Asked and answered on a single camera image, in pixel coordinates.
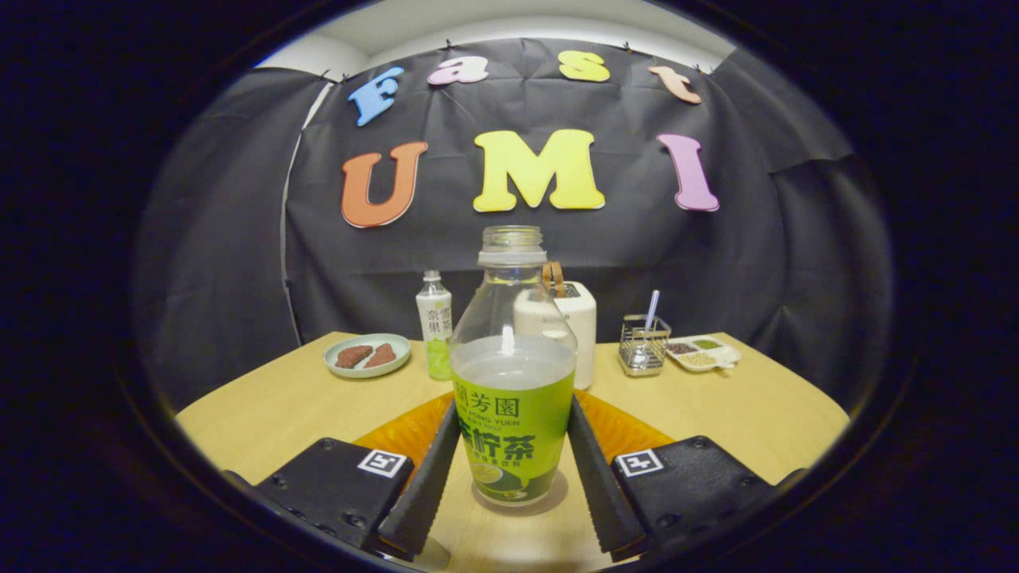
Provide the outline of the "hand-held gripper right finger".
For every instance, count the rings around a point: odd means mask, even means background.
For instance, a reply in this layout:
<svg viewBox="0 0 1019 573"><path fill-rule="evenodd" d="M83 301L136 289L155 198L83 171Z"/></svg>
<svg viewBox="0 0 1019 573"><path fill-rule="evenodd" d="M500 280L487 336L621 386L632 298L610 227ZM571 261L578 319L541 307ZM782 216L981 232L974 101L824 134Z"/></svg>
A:
<svg viewBox="0 0 1019 573"><path fill-rule="evenodd" d="M588 392L575 390L568 436L602 552L651 558L684 551L769 505L772 485L704 435L684 440Z"/></svg>

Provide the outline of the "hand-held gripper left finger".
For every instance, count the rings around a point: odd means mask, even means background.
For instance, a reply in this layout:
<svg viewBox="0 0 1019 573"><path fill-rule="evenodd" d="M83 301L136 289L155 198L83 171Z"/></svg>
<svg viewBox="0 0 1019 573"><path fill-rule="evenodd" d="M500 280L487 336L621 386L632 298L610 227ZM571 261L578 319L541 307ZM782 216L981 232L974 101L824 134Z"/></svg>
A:
<svg viewBox="0 0 1019 573"><path fill-rule="evenodd" d="M353 442L321 438L262 482L225 471L264 512L320 543L394 558L422 554L443 499L455 402L436 398Z"/></svg>

